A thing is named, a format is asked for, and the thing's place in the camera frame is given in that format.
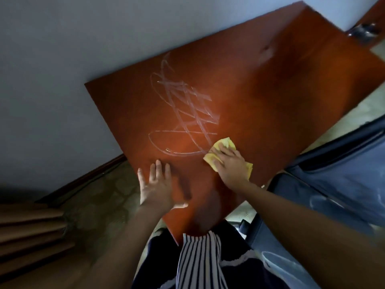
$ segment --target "wooden table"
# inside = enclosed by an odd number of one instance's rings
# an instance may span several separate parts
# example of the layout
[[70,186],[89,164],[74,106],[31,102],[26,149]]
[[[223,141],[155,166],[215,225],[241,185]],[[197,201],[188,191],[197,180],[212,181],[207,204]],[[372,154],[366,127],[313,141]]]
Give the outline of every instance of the wooden table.
[[299,2],[86,84],[134,169],[170,163],[177,242],[243,199],[202,158],[230,137],[262,185],[385,80],[385,64]]

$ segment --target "forearm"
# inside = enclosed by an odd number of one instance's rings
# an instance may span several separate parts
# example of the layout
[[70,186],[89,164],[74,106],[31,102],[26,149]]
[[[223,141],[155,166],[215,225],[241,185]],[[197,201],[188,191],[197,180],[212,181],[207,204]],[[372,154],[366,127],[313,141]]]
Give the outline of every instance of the forearm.
[[130,288],[141,254],[162,217],[156,207],[141,205],[108,251],[77,289]]
[[255,184],[239,192],[321,287],[381,287],[385,254],[369,238]]

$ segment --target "yellow sponge cloth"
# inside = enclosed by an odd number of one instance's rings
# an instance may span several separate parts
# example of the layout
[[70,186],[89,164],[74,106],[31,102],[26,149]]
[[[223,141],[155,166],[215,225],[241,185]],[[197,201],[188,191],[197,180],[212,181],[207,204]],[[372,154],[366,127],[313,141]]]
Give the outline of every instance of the yellow sponge cloth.
[[[226,148],[231,147],[234,150],[236,150],[235,145],[234,145],[233,141],[230,139],[230,137],[227,137],[227,138],[224,138],[224,139],[220,139],[218,142],[216,142],[213,147],[215,149],[217,149],[217,150],[219,150],[219,143],[222,143]],[[215,167],[215,165],[213,163],[214,159],[219,160],[220,162],[222,162],[222,160],[220,160],[218,158],[218,156],[215,155],[214,153],[207,153],[203,157],[203,160],[205,160],[212,167],[212,169],[214,169],[214,171],[218,172],[218,170],[216,169],[216,167]],[[247,166],[247,169],[248,169],[248,178],[250,178],[251,171],[253,170],[253,164],[246,162],[246,166]]]

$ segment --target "white wall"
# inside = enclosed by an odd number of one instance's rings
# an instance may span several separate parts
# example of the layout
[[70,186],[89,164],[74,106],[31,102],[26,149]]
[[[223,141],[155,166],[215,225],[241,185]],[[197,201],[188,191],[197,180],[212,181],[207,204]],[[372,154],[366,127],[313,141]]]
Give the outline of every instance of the white wall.
[[[84,83],[297,0],[0,0],[0,201],[122,153]],[[305,0],[343,30],[376,0]]]

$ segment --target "tile floor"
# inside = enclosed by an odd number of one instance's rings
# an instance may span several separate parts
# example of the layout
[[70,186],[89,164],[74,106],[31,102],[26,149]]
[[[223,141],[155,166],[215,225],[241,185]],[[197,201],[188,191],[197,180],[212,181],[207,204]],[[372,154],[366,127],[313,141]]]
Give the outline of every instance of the tile floor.
[[[385,42],[373,48],[373,52],[385,60]],[[385,83],[306,151],[344,135],[383,114],[385,114]],[[124,162],[113,167],[105,176],[78,190],[57,199],[53,204],[60,205],[65,211],[67,221],[70,223],[68,236],[75,239],[78,245],[83,246],[89,256],[96,260],[104,253],[110,241],[132,217],[139,205],[140,194],[136,174],[130,164]],[[251,222],[255,214],[254,209],[244,202],[226,219],[236,222],[246,219]]]

